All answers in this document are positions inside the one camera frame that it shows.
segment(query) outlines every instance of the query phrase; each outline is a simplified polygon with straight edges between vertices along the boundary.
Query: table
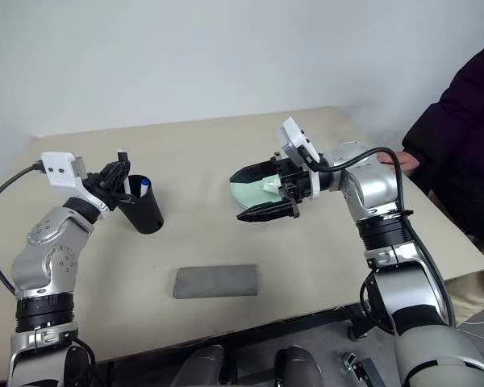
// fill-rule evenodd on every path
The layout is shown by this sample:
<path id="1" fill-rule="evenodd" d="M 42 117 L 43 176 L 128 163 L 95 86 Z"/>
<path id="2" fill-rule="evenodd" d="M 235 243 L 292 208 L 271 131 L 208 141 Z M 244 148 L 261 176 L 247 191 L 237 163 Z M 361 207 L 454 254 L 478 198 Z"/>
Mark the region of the table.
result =
<path id="1" fill-rule="evenodd" d="M 372 142 L 336 108 L 324 107 L 187 123 L 89 131 L 34 139 L 18 169 L 44 151 L 84 156 L 88 171 L 131 155 L 131 173 L 152 179 L 165 225 L 137 233 L 117 210 L 96 230 L 79 260 L 75 315 L 79 336 L 98 360 L 257 327 L 348 305 L 368 273 L 363 244 L 341 193 L 299 206 L 298 219 L 242 223 L 229 177 L 278 150 L 276 130 L 292 116 L 319 152 L 344 141 Z M 484 257 L 405 179 L 414 228 L 445 279 L 484 269 Z M 30 228 L 64 199 L 45 175 L 31 173 L 0 197 L 0 266 L 6 273 Z M 257 297 L 176 300 L 178 268 L 257 264 Z M 15 300 L 0 283 L 0 380 L 6 377 Z"/>

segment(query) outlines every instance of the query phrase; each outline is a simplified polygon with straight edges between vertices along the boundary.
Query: sleeve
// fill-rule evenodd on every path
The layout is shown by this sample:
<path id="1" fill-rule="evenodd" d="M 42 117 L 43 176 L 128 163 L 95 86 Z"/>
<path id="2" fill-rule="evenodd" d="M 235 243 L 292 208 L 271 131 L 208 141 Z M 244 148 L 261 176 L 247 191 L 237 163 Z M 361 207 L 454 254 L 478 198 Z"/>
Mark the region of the sleeve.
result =
<path id="1" fill-rule="evenodd" d="M 430 105 L 402 145 L 421 163 L 411 176 L 425 192 L 450 152 L 484 120 L 484 48 L 457 72 L 438 103 Z"/>

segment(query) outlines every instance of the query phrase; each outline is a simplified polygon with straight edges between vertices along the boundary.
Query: white wall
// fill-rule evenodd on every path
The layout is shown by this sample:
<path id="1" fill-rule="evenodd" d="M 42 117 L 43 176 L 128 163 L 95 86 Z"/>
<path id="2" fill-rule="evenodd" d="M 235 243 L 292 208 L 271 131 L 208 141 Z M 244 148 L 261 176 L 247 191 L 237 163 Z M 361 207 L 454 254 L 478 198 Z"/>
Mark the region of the white wall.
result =
<path id="1" fill-rule="evenodd" d="M 398 146 L 483 44 L 484 0 L 0 0 L 0 154 L 326 105 Z"/>

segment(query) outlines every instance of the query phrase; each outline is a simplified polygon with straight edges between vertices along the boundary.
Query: marker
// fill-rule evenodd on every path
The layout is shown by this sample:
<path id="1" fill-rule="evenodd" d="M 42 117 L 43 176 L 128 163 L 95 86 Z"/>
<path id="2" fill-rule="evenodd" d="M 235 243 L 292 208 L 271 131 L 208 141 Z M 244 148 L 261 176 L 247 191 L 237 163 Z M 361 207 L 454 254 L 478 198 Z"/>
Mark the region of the marker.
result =
<path id="1" fill-rule="evenodd" d="M 117 151 L 117 155 L 119 156 L 119 161 L 129 160 L 129 156 L 127 155 L 127 151 L 125 149 L 119 149 Z M 127 176 L 126 180 L 123 181 L 123 192 L 128 195 L 131 194 L 131 186 L 129 185 L 129 176 Z"/>
<path id="2" fill-rule="evenodd" d="M 151 182 L 148 179 L 142 179 L 140 185 L 140 197 L 142 198 L 148 191 L 148 187 L 151 185 Z"/>

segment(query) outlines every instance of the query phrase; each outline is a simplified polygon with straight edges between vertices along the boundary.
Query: hand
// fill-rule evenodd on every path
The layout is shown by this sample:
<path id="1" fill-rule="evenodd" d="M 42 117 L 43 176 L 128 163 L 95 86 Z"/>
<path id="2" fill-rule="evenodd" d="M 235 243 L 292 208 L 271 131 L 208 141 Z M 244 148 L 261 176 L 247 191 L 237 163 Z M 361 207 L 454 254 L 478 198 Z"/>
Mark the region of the hand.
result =
<path id="1" fill-rule="evenodd" d="M 416 159 L 410 153 L 396 152 L 396 156 L 398 156 L 398 161 L 400 162 L 400 168 L 402 172 L 411 171 L 412 169 L 416 169 L 419 166 L 418 159 Z M 387 153 L 378 153 L 377 159 L 382 164 L 388 164 L 394 168 L 393 159 Z"/>

